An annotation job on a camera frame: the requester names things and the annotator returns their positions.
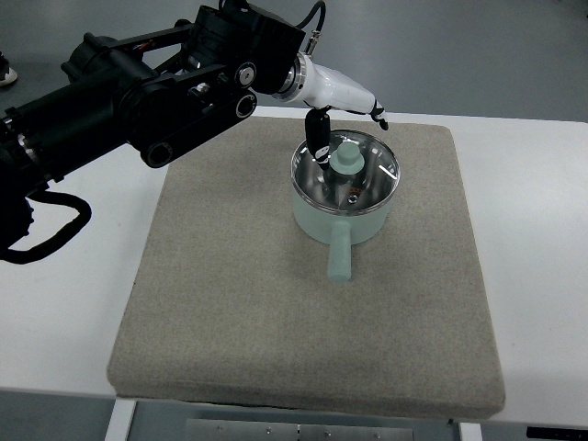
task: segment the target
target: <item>cable connector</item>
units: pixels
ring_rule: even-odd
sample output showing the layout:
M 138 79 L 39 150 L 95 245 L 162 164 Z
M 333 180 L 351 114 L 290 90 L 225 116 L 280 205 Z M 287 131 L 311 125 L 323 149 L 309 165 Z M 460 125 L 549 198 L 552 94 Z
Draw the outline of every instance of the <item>cable connector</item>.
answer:
M 319 42 L 320 36 L 321 32 L 319 30 L 314 30 L 311 37 L 309 38 L 309 42 L 306 45 L 306 50 L 304 50 L 304 53 L 306 53 L 310 58 L 312 58 L 312 53 L 314 52 L 314 48 L 316 48 L 316 45 Z

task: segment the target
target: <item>metal plate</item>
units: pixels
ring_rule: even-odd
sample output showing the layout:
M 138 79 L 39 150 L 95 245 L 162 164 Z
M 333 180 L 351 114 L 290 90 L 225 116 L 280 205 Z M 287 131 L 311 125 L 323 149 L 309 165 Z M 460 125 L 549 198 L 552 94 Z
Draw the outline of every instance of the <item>metal plate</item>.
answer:
M 191 419 L 186 441 L 413 441 L 412 429 Z

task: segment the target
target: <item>glass lid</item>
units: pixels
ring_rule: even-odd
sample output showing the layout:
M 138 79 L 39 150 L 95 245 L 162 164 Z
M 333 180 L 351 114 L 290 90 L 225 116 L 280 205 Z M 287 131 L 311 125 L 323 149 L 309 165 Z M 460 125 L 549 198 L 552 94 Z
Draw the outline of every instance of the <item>glass lid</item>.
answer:
M 394 153 L 382 141 L 354 130 L 333 130 L 331 167 L 323 171 L 306 142 L 292 156 L 292 183 L 313 207 L 353 216 L 378 209 L 391 198 L 400 180 Z

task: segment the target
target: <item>shoe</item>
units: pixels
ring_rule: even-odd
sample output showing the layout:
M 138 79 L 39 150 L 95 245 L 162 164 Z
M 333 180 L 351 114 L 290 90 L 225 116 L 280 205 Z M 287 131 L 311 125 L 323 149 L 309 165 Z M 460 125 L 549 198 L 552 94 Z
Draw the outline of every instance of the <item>shoe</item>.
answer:
M 10 67 L 8 60 L 0 52 L 0 87 L 11 85 L 18 78 L 17 72 Z

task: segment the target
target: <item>lid knob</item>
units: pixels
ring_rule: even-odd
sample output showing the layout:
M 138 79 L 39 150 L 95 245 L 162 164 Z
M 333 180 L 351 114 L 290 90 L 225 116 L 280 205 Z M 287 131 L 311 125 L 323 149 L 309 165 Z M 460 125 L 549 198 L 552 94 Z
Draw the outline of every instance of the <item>lid knob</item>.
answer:
M 341 175 L 354 175 L 364 168 L 365 163 L 359 146 L 351 141 L 343 141 L 329 160 L 333 170 Z

